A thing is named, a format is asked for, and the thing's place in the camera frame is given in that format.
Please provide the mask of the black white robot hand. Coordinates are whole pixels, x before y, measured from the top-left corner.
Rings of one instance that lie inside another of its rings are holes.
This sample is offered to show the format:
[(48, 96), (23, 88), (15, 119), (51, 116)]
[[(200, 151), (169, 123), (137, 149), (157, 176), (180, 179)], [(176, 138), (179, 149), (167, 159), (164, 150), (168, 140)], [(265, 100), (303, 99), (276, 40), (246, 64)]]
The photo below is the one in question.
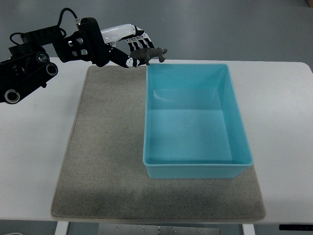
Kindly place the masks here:
[(148, 34), (133, 24), (101, 30), (96, 19), (83, 18), (77, 27), (78, 30), (71, 36), (53, 43), (58, 57), (64, 63), (82, 60), (103, 67), (108, 62), (113, 62), (123, 68), (131, 68), (143, 65), (145, 61), (117, 49), (117, 42), (126, 41), (130, 52), (154, 48)]

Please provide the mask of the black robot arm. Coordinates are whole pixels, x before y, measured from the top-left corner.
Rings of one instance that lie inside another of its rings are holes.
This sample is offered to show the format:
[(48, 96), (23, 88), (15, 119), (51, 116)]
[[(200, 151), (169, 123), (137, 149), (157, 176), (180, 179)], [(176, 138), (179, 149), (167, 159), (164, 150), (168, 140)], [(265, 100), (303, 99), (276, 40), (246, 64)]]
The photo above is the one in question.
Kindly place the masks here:
[(66, 37), (65, 30), (60, 28), (66, 11), (74, 16), (76, 24), (80, 24), (74, 11), (64, 8), (56, 25), (10, 35), (10, 41), (15, 45), (9, 48), (11, 58), (0, 63), (1, 103), (18, 103), (39, 87), (45, 88), (47, 82), (57, 75), (58, 68), (50, 61), (43, 46), (57, 43)]

